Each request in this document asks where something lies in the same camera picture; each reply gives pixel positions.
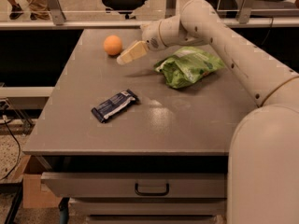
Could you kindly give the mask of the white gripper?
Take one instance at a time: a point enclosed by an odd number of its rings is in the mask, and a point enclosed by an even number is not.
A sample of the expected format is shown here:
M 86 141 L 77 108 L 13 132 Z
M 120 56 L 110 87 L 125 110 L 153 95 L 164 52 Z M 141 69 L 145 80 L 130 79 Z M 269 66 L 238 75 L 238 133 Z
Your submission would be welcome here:
M 158 51 L 165 49 L 160 36 L 160 21 L 153 21 L 141 25 L 142 40 L 133 42 L 117 58 L 117 63 L 124 65 L 145 56 L 149 49 Z

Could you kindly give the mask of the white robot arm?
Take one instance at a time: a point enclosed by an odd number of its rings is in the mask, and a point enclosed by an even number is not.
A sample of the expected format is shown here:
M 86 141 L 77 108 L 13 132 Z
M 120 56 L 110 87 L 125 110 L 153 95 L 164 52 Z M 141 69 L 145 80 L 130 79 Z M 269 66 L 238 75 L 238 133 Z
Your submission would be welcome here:
M 229 150 L 227 224 L 299 224 L 299 75 L 227 27 L 205 0 L 142 28 L 118 58 L 150 50 L 210 45 L 256 109 L 237 125 Z

